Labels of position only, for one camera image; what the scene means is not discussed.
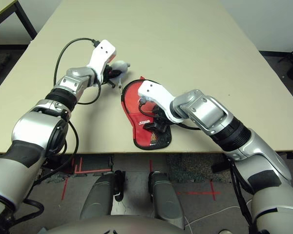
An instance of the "table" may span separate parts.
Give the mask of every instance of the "table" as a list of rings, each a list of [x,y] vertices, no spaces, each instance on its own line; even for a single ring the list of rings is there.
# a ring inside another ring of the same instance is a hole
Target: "table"
[[[16,121],[52,88],[54,66],[72,39],[107,39],[115,60],[131,63],[125,84],[140,76],[173,95],[198,88],[223,103],[277,151],[293,151],[293,97],[217,0],[63,0],[0,87],[0,152]],[[58,76],[87,65],[93,47],[74,43]],[[81,101],[92,100],[95,88]],[[121,107],[120,91],[105,85],[98,102],[72,113],[79,153],[142,152]],[[172,143],[153,152],[220,152],[201,131],[172,126]],[[75,147],[71,130],[68,152]]]
[[[18,0],[0,0],[0,24],[14,12],[19,17],[21,23],[24,25],[30,37],[34,39],[35,36],[37,35],[37,32],[34,26],[29,21],[29,18],[24,12],[19,1]]]

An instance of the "floor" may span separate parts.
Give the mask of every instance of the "floor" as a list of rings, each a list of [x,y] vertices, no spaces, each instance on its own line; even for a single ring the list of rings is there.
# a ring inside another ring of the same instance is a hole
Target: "floor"
[[[9,53],[12,54],[12,60],[7,69],[0,75],[0,84],[21,56],[22,51],[10,51]],[[265,57],[265,59],[293,95],[293,81],[286,75],[291,65],[288,62],[277,63],[280,59],[278,57]],[[293,159],[284,159],[293,176]],[[114,156],[114,170],[126,171],[126,190],[122,202],[114,201],[113,215],[152,216],[153,208],[147,192],[150,161],[154,171],[168,172],[166,156],[164,154]],[[77,221],[87,194],[97,178],[97,176],[92,176],[91,174],[85,177],[71,176],[67,179],[66,183],[43,182],[36,186],[30,199],[44,204],[44,213],[37,218],[13,227],[11,234],[36,234],[42,227],[51,229],[68,222]],[[178,194],[185,216],[190,222],[226,207],[237,206],[231,184],[211,183],[207,179],[202,183],[173,183],[173,186]],[[246,200],[251,199],[251,195],[247,193],[244,193],[244,195]],[[21,217],[33,211],[35,211],[33,208],[22,204],[16,213],[16,217]],[[203,218],[191,224],[191,229],[194,234],[217,234],[222,229],[229,229],[233,234],[248,233],[247,223],[238,208],[230,208]],[[186,232],[191,233],[189,227],[186,227]]]

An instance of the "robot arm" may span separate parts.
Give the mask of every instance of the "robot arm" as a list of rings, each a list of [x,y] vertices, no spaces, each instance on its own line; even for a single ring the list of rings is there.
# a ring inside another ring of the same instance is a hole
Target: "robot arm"
[[[40,100],[16,123],[12,145],[6,154],[0,156],[1,227],[2,222],[8,222],[24,200],[46,157],[58,153],[64,146],[71,112],[84,90],[107,82],[105,67],[115,55],[115,47],[103,40],[93,50],[86,67],[67,70],[45,99]],[[118,67],[122,67],[119,72],[126,72],[127,69],[119,63]]]
[[[144,81],[138,93],[159,105],[174,123],[191,119],[224,150],[242,187],[254,194],[252,222],[259,232],[293,233],[291,173],[254,130],[246,128],[221,103],[200,90],[174,97],[162,85]]]

